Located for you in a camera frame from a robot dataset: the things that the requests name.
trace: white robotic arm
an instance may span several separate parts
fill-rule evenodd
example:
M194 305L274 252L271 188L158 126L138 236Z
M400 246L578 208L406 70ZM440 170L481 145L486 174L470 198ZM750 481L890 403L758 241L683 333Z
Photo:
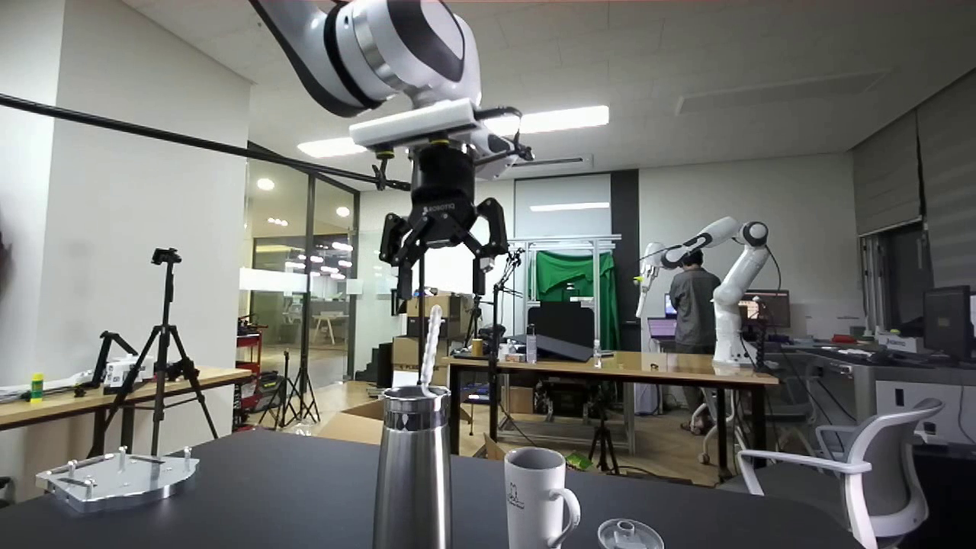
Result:
M379 259L400 268L393 314L413 291L413 265L430 246L466 245L477 255L473 291L486 288L481 265L509 249L502 208L473 205L473 180L502 174L515 139L494 136L481 119L515 108L479 108L481 75L477 37L441 0L349 0L319 13L313 0L250 0L309 94L334 115L356 115L393 94L409 113L351 126L351 136L384 160L409 145L416 160L413 212L388 212ZM470 236L487 220L487 241Z
M769 224L758 220L750 220L738 224L733 216L722 216L710 224L703 224L698 236L691 236L683 245L666 246L662 265L673 268L681 265L681 255L688 249L703 249L722 241L741 241L741 252L727 270L722 282L713 288L713 364L721 373L735 373L748 357L741 353L741 320L738 320L738 299L745 288L752 282L758 268L766 265L769 255Z
M515 108L479 108L481 73L477 37L441 0L351 0L319 13L313 0L250 0L283 44L309 94L334 115L356 115L393 94L409 113L351 126L361 145L382 159L393 145L449 136L462 142L481 177L496 177L515 139L490 135L481 119Z

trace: person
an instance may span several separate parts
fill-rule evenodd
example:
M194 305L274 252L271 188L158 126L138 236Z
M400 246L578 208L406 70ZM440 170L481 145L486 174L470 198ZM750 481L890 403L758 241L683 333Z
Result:
M710 296L722 282L718 273L702 268L703 252L688 249L681 259L681 270L672 278L669 299L678 308L673 351L678 353L713 353L713 305ZM688 409L703 403L698 388L683 388ZM691 416L688 431L703 434L710 428L708 409Z

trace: table leg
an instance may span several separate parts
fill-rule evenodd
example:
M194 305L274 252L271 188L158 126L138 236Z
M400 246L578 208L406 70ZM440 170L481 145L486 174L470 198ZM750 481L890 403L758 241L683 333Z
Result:
M94 454L103 454L103 422L106 422L106 409L94 409L94 416L92 416L92 452L88 452L88 457L94 457Z
M133 409L126 405L122 409L122 446L126 446L126 452L132 452L132 439L133 439Z
M496 373L487 373L487 436L496 442Z
M713 393L713 425L718 425L718 454L721 454L721 478L729 478L729 447L727 447L727 388Z
M451 454L460 452L460 373L456 367L451 367L451 417L449 417L449 447Z
M623 384L623 428L624 428L624 436L628 436L628 452L636 454L636 400L633 400L633 390L641 384Z
M752 447L766 447L766 388L752 388Z

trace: metal tumbler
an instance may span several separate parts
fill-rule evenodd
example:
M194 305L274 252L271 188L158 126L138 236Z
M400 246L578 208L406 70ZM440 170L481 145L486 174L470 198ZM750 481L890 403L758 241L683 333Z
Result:
M445 388L384 390L372 549L449 549Z

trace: robot camera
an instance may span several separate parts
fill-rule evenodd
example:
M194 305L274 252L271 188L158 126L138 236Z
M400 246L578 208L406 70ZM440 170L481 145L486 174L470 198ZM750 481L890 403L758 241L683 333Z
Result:
M156 246L152 249L152 265L162 265L162 262L181 262L178 246Z

